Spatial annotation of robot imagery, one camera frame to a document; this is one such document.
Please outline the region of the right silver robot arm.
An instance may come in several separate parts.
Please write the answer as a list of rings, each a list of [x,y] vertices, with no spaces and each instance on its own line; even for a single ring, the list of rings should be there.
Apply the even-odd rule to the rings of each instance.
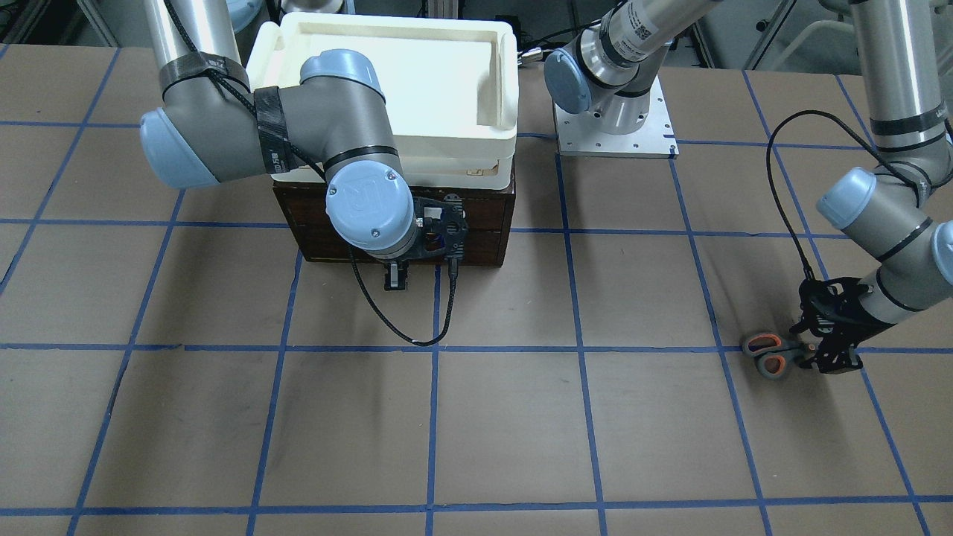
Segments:
[[[140,122],[141,146],[167,185],[198,188],[310,167],[348,248],[385,264],[388,288],[412,259],[442,258],[456,279],[462,201],[415,197],[405,180],[372,62],[352,50],[304,61],[299,85],[252,88],[223,1],[147,1],[163,104]]]

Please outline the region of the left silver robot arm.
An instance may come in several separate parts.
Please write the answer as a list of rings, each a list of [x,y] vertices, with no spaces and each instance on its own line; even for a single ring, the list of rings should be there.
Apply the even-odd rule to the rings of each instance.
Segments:
[[[544,63],[555,106],[589,115],[608,135],[643,125],[664,48],[715,9],[714,1],[620,1]],[[817,211],[878,261],[864,278],[819,279],[806,253],[800,321],[791,338],[750,336],[742,352],[766,379],[792,367],[840,374],[862,369],[858,344],[951,296],[951,223],[925,205],[951,181],[951,129],[940,91],[927,1],[851,1],[875,160],[854,167],[817,201]]]

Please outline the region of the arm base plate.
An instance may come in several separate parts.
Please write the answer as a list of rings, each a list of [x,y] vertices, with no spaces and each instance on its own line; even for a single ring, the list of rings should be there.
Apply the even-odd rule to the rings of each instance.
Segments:
[[[637,98],[614,96],[602,108],[572,115],[552,105],[562,156],[674,159],[680,153],[660,79]]]

